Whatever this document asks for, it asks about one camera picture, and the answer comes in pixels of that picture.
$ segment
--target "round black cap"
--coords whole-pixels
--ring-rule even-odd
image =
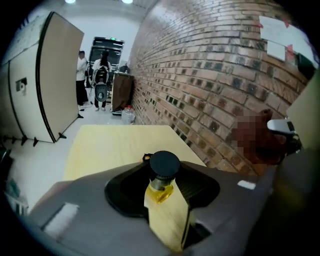
[[[180,160],[169,151],[158,151],[150,157],[150,166],[159,180],[173,180],[180,169]]]

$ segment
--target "ceiling light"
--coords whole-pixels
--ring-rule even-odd
[[[132,4],[134,0],[122,0],[122,2],[124,2],[125,4]]]

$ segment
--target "light wood tabletop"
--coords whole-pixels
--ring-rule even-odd
[[[137,163],[144,154],[158,151],[205,166],[168,125],[83,125],[71,146],[63,180]]]

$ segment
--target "white floor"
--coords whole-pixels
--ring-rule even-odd
[[[93,95],[89,101],[94,102]],[[13,165],[9,178],[17,183],[21,195],[27,200],[29,211],[53,184],[62,181],[69,150],[81,126],[123,124],[120,116],[113,116],[110,112],[110,104],[106,105],[105,111],[100,109],[96,112],[94,105],[87,107],[84,111],[79,111],[84,118],[78,118],[71,124],[63,133],[66,139],[59,139],[57,143],[39,141],[35,147],[34,141],[29,139],[23,146],[20,140],[14,144],[11,140],[4,143],[7,149],[12,149],[10,156],[13,158]]]

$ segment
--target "black support foot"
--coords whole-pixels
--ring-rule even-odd
[[[66,139],[67,137],[64,136],[61,132],[59,132],[59,138],[61,138],[61,139]]]
[[[26,141],[27,141],[27,137],[24,135],[21,140],[21,146],[23,146]]]
[[[37,138],[34,137],[33,146],[37,145],[38,141],[39,141],[39,140],[37,140]]]

